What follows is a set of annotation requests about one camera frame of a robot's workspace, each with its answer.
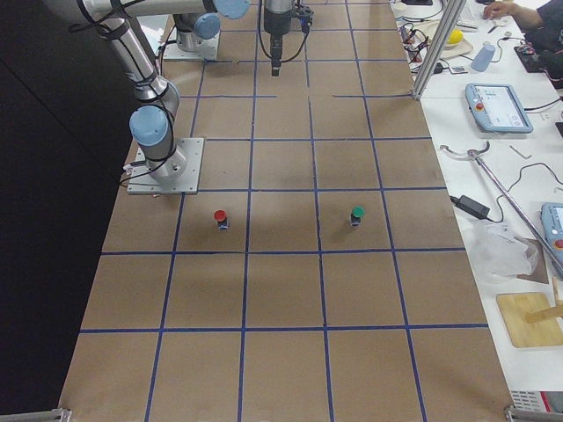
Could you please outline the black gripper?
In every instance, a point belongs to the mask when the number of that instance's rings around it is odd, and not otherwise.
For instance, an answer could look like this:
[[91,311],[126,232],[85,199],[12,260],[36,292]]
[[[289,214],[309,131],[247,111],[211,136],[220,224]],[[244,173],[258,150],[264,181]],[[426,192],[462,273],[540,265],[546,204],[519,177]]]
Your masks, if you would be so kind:
[[282,38],[291,27],[293,2],[266,0],[264,28],[270,35],[271,76],[279,76],[282,66]]

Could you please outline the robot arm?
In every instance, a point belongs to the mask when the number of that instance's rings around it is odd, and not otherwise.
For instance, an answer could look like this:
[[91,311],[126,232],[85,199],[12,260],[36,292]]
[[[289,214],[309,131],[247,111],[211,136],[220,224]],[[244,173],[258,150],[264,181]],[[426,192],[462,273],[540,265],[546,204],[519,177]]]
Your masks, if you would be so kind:
[[[204,12],[173,14],[176,44],[181,50],[194,51],[197,40],[211,40],[221,29],[219,16],[242,18],[250,7],[248,1],[204,1]],[[271,75],[279,76],[282,64],[283,38],[291,22],[298,19],[301,4],[296,1],[259,1],[258,35],[260,47],[271,63]]]
[[57,17],[69,24],[70,33],[94,29],[117,55],[142,106],[129,120],[131,134],[145,158],[147,170],[138,178],[161,185],[179,180],[186,172],[187,154],[173,133],[179,108],[179,91],[160,75],[141,40],[131,26],[134,18],[150,15],[193,15],[186,28],[201,39],[213,38],[220,29],[220,17],[242,18],[247,1],[46,1]]

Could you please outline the person hand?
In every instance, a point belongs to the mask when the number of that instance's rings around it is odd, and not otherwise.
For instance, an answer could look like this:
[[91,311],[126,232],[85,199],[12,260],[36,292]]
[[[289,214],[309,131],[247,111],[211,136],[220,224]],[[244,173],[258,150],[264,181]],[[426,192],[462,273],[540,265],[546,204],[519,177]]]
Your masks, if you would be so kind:
[[512,1],[494,1],[485,7],[482,17],[485,20],[506,16],[515,17],[521,9],[520,5]]

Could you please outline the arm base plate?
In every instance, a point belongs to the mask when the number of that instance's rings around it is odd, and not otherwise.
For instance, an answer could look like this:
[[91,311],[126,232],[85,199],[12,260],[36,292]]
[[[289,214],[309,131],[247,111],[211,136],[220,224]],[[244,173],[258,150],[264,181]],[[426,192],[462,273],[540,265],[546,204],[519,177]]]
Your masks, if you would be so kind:
[[176,139],[174,154],[158,167],[158,163],[146,165],[145,156],[140,147],[137,148],[135,160],[142,164],[131,171],[131,179],[127,181],[127,192],[130,194],[197,194],[201,174],[201,161],[204,150],[203,138]]
[[204,40],[197,37],[194,33],[181,33],[177,35],[177,30],[173,29],[169,44],[164,51],[165,61],[184,61],[184,62],[213,62],[217,59],[219,35]]

